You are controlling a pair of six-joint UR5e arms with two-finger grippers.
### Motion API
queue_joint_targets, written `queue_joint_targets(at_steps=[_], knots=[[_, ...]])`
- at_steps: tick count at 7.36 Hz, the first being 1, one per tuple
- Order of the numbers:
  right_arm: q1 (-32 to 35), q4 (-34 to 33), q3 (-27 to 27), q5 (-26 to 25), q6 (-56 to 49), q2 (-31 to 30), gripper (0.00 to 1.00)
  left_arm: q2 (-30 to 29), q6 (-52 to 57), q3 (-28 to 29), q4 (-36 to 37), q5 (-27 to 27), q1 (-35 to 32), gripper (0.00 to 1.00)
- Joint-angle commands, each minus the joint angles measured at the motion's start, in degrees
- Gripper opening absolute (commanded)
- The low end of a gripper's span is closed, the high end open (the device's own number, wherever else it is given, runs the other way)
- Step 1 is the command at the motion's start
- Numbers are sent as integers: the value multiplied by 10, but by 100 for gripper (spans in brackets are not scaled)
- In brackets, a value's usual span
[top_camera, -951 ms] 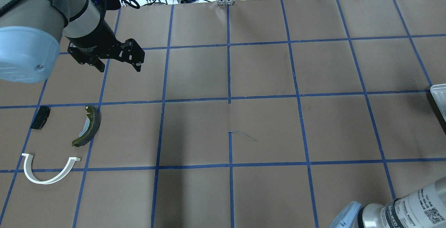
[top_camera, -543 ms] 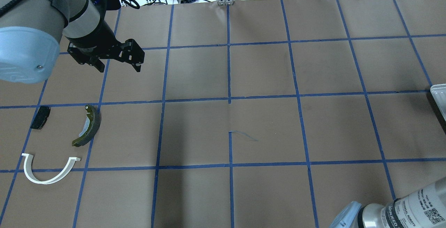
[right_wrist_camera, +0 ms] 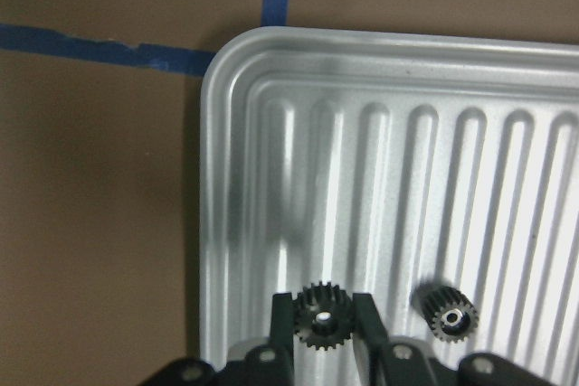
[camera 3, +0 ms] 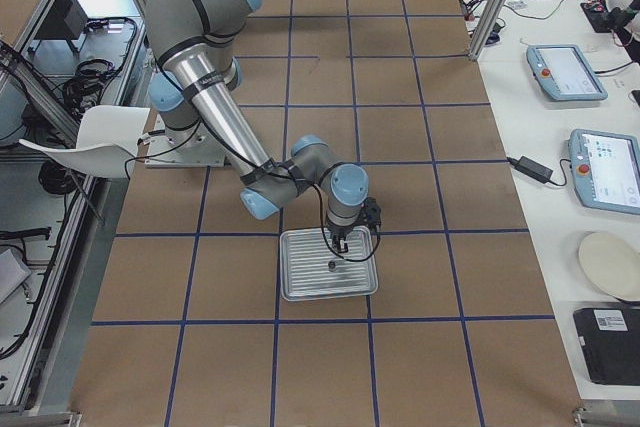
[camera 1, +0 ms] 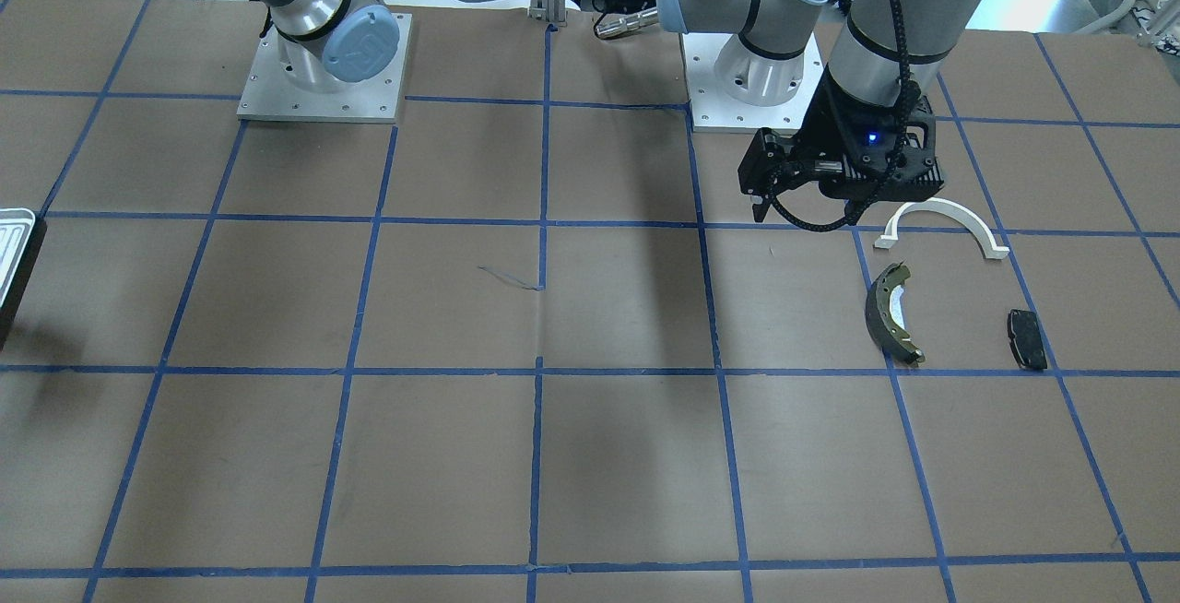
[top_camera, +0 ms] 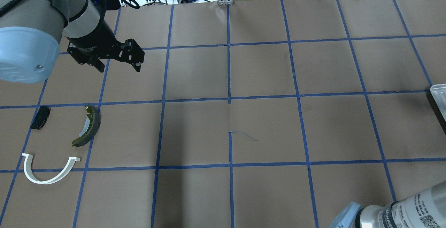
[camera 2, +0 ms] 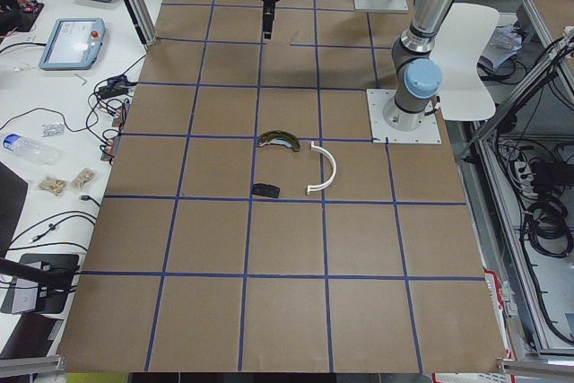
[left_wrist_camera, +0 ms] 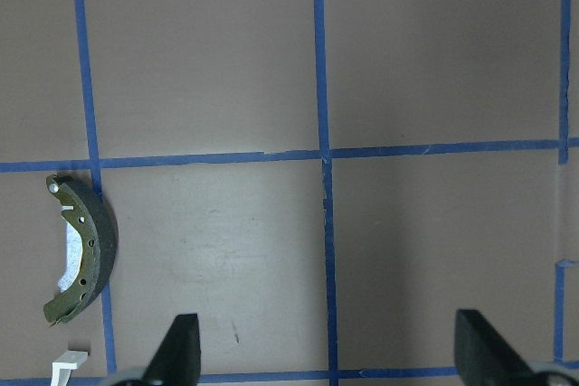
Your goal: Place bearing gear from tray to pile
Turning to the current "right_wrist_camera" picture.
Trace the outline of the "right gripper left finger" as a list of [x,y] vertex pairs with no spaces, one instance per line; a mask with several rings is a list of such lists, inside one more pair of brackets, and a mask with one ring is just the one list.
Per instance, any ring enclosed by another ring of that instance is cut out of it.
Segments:
[[272,297],[270,347],[273,359],[274,385],[294,385],[294,308],[291,293],[279,293]]

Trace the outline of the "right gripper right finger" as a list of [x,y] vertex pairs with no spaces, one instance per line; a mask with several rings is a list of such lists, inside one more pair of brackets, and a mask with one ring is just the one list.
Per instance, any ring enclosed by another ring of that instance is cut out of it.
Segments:
[[353,349],[362,385],[393,385],[392,343],[369,293],[353,294]]

